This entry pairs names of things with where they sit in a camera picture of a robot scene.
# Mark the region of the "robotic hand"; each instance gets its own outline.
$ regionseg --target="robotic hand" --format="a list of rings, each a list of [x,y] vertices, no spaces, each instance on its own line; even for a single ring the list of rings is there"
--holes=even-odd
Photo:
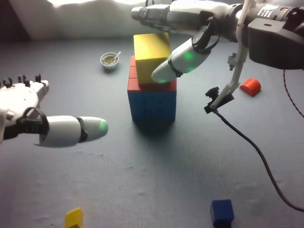
[[[255,3],[227,5],[208,0],[176,0],[171,5],[152,5],[132,9],[132,18],[141,24],[168,32],[193,34],[177,47],[152,73],[157,83],[172,81],[202,64],[219,37],[238,42],[237,53],[228,58],[231,82],[206,95],[212,101],[207,113],[233,100],[239,77],[249,53],[254,62],[278,69],[304,68],[304,7]],[[217,41],[209,45],[211,36]]]
[[[68,147],[99,139],[108,132],[104,119],[96,117],[48,116],[37,108],[48,92],[48,81],[18,77],[18,83],[3,81],[0,89],[0,144],[20,133],[39,134],[38,146]]]

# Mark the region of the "large yellow block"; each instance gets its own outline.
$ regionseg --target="large yellow block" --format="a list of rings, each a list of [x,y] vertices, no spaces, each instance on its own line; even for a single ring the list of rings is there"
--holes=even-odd
[[[168,33],[135,35],[134,52],[138,84],[154,83],[153,70],[171,54]]]
[[[66,214],[65,228],[82,228],[83,213],[81,208],[72,210]]]

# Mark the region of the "red and blue box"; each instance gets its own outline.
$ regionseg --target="red and blue box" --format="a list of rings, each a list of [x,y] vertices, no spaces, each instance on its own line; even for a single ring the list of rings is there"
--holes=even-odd
[[[135,57],[131,57],[128,97],[132,119],[175,120],[176,80],[164,84],[139,85],[137,80]]]

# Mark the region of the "green glowing spot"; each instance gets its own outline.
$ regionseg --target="green glowing spot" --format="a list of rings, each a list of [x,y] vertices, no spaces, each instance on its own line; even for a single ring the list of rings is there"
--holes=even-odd
[[[192,70],[194,70],[195,69],[195,67],[189,67],[188,68],[188,72],[191,72]]]
[[[99,129],[102,131],[105,131],[107,129],[108,125],[105,121],[101,121],[99,124]]]
[[[184,58],[185,58],[186,60],[193,60],[193,59],[194,59],[194,54],[193,54],[192,52],[186,52],[186,53],[184,54]]]

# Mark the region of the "white bowl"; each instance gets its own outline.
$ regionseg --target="white bowl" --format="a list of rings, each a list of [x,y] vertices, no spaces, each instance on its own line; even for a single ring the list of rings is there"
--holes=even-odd
[[[104,66],[104,68],[106,69],[114,69],[117,67],[118,65],[118,61],[119,61],[119,57],[117,57],[117,59],[115,60],[115,62],[113,62],[112,64],[104,64],[103,61],[107,61],[111,58],[114,58],[116,56],[116,53],[114,52],[108,52],[108,53],[105,53],[103,54],[101,57],[100,57],[100,63]]]

